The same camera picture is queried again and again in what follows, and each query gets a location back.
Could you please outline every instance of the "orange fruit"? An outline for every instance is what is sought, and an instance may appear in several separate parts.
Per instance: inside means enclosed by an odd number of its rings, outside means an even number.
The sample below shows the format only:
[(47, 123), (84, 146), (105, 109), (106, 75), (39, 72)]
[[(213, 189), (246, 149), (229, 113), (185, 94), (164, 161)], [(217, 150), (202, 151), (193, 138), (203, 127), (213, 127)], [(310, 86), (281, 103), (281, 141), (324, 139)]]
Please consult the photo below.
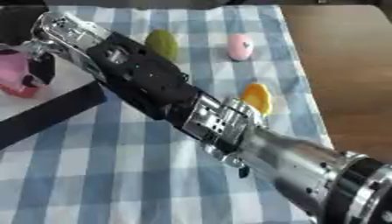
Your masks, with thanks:
[(257, 109), (262, 115), (271, 113), (271, 95), (264, 84), (250, 83), (241, 94), (241, 100)]

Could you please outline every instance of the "table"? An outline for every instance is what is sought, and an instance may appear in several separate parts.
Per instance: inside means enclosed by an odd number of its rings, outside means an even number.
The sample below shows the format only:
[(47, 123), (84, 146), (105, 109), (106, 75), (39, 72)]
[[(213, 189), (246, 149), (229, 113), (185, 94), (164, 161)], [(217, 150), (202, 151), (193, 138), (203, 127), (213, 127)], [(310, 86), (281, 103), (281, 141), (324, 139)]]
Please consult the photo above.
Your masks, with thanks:
[(283, 6), (335, 148), (392, 162), (392, 26), (374, 6)]
[[(264, 83), (273, 97), (272, 130), (329, 144), (276, 6), (53, 10), (70, 11), (141, 43), (153, 29), (168, 29), (180, 46), (177, 65), (192, 84), (223, 100), (252, 81)], [(237, 32), (255, 41), (251, 59), (228, 58), (228, 34)], [(212, 159), (167, 122), (146, 118), (112, 93), (107, 97), (1, 151), (2, 224), (309, 223), (270, 182), (256, 180), (253, 172), (239, 179), (236, 169)]]

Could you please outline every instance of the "checkered tablecloth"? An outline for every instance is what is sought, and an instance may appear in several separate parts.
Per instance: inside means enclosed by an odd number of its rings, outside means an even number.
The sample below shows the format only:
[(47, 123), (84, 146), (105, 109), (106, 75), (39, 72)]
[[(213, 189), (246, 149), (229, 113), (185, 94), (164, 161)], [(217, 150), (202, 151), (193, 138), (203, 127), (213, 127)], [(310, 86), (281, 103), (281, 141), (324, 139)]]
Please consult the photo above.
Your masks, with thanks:
[[(305, 73), (276, 6), (213, 10), (59, 7), (143, 43), (153, 29), (178, 41), (178, 66), (218, 99), (252, 81), (273, 96), (270, 127), (330, 145)], [(255, 42), (231, 61), (228, 34)], [(107, 92), (108, 102), (0, 152), (0, 223), (309, 223), (265, 180), (205, 154), (198, 143)]]

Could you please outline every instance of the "robotic arm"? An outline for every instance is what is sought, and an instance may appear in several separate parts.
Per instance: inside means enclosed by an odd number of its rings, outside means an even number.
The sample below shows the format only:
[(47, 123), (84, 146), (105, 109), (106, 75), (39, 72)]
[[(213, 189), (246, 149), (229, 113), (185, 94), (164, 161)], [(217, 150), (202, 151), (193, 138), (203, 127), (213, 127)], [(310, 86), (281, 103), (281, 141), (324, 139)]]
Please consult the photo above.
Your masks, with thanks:
[(31, 33), (16, 48), (32, 60), (49, 53), (73, 62), (129, 105), (202, 142), (241, 178), (249, 167), (269, 178), (318, 223), (392, 223), (390, 165), (273, 133), (255, 122), (260, 114), (245, 102), (216, 100), (152, 50), (73, 15), (46, 12)]

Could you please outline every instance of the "pink object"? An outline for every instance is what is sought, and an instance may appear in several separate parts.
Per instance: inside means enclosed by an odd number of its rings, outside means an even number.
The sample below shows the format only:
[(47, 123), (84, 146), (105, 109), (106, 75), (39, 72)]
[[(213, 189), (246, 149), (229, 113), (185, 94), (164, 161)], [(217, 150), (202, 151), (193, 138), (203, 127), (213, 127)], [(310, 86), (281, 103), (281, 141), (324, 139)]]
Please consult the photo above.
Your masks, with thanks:
[(233, 60), (246, 60), (253, 52), (253, 41), (245, 34), (228, 36), (227, 53)]
[(21, 52), (0, 54), (0, 90), (9, 95), (32, 98), (37, 87), (26, 87), (23, 78), (29, 73), (28, 60)]
[(28, 62), (24, 54), (0, 54), (0, 84), (19, 90), (22, 79), (28, 74)]

